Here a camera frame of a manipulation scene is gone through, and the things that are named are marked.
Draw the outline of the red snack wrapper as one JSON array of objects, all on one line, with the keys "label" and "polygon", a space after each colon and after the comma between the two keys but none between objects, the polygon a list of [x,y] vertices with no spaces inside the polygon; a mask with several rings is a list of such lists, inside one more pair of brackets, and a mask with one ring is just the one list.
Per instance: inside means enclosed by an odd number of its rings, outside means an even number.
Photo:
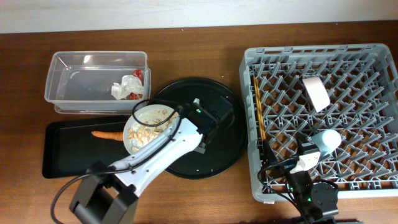
[{"label": "red snack wrapper", "polygon": [[130,76],[130,100],[140,100],[144,96],[144,75],[142,70],[135,70]]}]

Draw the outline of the grey plate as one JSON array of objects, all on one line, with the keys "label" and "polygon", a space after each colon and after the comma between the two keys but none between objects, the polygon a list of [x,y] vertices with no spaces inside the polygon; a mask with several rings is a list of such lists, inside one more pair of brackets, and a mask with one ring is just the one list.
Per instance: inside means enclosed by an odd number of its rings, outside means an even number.
[{"label": "grey plate", "polygon": [[137,153],[169,128],[178,117],[176,112],[168,119],[173,111],[173,108],[165,105],[149,105],[137,110],[134,115],[146,125],[138,123],[133,116],[128,119],[123,131],[123,143],[128,153]]}]

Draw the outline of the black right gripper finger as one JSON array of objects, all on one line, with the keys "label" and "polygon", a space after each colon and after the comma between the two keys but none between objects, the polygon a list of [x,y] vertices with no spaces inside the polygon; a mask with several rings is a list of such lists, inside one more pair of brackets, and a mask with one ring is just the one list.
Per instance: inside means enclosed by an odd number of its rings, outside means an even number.
[{"label": "black right gripper finger", "polygon": [[274,155],[274,151],[270,147],[268,141],[263,140],[262,141],[263,149],[264,149],[264,155],[266,157],[266,164],[267,165],[272,165],[277,163],[277,158]]},{"label": "black right gripper finger", "polygon": [[296,142],[297,142],[298,149],[306,149],[310,144],[310,142],[307,140],[307,138],[304,135],[299,134],[299,133],[296,134]]}]

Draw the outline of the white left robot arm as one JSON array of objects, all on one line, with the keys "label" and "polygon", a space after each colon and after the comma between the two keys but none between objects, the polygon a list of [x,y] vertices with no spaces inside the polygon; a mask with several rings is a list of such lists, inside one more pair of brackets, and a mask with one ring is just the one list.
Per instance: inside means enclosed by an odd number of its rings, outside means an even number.
[{"label": "white left robot arm", "polygon": [[132,112],[131,121],[162,132],[137,152],[81,176],[69,209],[81,223],[132,223],[139,197],[177,159],[207,144],[234,121],[233,105],[219,96],[206,106],[195,98],[172,106],[169,101]]}]

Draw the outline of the rice and food scraps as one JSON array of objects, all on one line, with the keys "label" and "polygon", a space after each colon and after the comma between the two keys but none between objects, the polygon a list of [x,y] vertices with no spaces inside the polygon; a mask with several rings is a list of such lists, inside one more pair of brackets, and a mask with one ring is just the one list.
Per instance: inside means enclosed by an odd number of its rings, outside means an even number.
[{"label": "rice and food scraps", "polygon": [[178,117],[178,113],[175,113],[170,119],[167,119],[170,114],[171,111],[168,110],[152,109],[140,115],[138,117],[139,121],[145,124],[159,124],[163,120],[166,120],[166,122],[154,127],[144,126],[136,121],[133,122],[127,130],[127,140],[132,144],[130,147],[131,152],[138,152],[142,147],[162,134]]}]

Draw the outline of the orange carrot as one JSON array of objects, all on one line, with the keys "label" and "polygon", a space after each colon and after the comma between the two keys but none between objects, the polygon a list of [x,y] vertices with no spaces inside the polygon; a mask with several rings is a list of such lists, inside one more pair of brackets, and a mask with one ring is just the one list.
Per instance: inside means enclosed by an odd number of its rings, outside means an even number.
[{"label": "orange carrot", "polygon": [[92,131],[91,134],[97,138],[123,141],[123,132]]}]

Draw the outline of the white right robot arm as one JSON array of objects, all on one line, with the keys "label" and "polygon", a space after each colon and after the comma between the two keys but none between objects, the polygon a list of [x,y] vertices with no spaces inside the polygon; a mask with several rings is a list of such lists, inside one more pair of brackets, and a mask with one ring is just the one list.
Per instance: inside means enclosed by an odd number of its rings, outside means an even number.
[{"label": "white right robot arm", "polygon": [[338,211],[337,184],[325,179],[313,180],[309,171],[318,165],[321,151],[315,143],[302,135],[296,137],[297,152],[284,175],[288,194],[300,212],[297,223],[349,224],[357,220],[336,220]]}]

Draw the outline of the white tissue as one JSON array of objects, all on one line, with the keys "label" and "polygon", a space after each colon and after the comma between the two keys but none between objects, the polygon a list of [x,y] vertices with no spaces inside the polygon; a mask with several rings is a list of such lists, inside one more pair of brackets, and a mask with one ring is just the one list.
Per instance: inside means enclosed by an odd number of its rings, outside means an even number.
[{"label": "white tissue", "polygon": [[129,84],[130,76],[131,75],[123,76],[121,83],[113,83],[113,86],[111,87],[111,95],[116,100],[125,99],[127,96],[129,96],[131,92]]}]

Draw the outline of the light blue plastic cup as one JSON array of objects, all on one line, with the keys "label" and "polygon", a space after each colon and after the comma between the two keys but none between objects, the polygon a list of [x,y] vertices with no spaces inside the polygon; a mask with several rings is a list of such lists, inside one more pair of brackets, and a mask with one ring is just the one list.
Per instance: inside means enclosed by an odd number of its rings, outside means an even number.
[{"label": "light blue plastic cup", "polygon": [[319,148],[320,157],[328,157],[341,144],[341,135],[332,129],[327,129],[311,137],[312,142]]}]

